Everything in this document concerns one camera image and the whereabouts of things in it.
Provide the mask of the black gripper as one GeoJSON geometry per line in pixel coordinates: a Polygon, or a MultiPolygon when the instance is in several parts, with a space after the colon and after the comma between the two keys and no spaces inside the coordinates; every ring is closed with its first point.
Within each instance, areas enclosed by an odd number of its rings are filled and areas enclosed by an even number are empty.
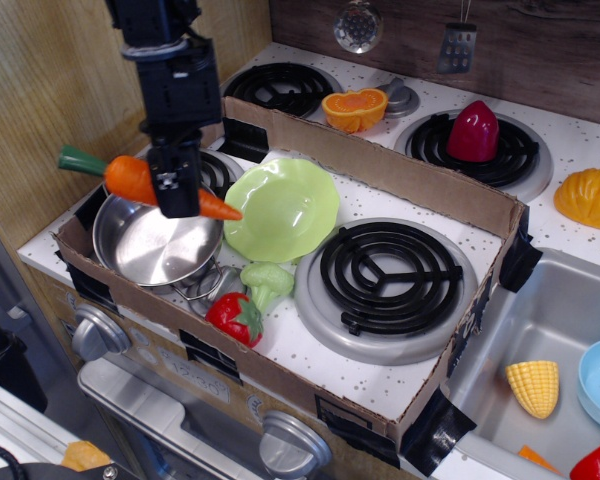
{"type": "Polygon", "coordinates": [[[201,128],[220,122],[221,94],[213,43],[186,39],[183,47],[136,63],[152,144],[146,160],[161,213],[200,215],[201,128]]]}

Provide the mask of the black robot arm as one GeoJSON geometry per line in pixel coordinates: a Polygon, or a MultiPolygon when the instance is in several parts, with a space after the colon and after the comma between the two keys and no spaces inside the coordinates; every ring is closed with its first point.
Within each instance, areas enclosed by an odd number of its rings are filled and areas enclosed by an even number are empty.
{"type": "Polygon", "coordinates": [[[195,1],[108,1],[121,55],[136,66],[150,180],[168,218],[201,214],[201,129],[221,121],[213,41],[192,29],[195,1]]]}

